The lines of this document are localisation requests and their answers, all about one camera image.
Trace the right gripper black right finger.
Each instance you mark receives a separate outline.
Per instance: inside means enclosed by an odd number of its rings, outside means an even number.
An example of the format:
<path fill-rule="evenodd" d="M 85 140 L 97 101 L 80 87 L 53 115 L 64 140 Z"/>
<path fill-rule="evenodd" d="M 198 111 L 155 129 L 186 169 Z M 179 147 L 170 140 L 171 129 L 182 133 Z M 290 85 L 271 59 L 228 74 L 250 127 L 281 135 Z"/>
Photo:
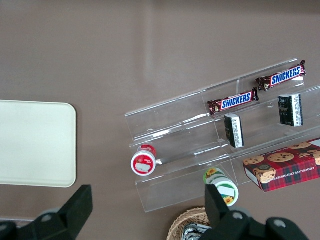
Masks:
<path fill-rule="evenodd" d="M 205 211 L 211 228 L 201 240 L 264 240 L 265 226 L 242 211 L 230 210 L 215 185 L 205 186 Z"/>

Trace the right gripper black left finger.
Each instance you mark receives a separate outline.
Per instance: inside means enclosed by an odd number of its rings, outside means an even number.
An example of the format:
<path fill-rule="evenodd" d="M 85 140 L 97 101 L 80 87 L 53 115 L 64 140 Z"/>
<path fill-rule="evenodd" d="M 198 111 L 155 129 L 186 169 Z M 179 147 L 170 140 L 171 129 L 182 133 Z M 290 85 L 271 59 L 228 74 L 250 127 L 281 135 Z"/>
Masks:
<path fill-rule="evenodd" d="M 93 211 L 92 186 L 82 185 L 58 212 L 17 230 L 18 240 L 75 240 Z"/>

